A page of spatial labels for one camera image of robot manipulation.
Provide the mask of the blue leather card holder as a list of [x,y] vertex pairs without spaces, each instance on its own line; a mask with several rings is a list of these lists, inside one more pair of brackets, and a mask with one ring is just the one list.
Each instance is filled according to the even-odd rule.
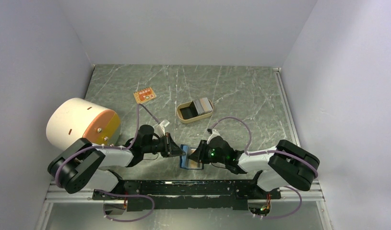
[[204,165],[200,162],[190,160],[189,156],[196,150],[188,145],[180,145],[180,148],[186,153],[180,156],[179,167],[185,170],[203,170]]

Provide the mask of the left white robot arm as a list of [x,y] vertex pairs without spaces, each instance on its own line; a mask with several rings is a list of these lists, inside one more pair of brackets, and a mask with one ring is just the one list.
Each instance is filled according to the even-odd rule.
[[185,155],[167,132],[159,134],[150,125],[141,125],[135,136],[122,146],[105,146],[79,138],[47,168],[56,185],[69,194],[83,188],[105,191],[112,199],[125,194],[125,181],[109,166],[133,167],[143,161],[145,154],[160,154],[163,158]]

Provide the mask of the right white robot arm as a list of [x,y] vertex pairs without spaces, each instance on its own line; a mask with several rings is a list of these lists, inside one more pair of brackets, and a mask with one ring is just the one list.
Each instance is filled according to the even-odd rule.
[[269,149],[245,153],[233,149],[221,136],[201,140],[189,159],[202,164],[221,163],[233,174],[256,172],[257,180],[250,189],[255,198],[288,185],[310,190],[320,165],[315,155],[285,139]]

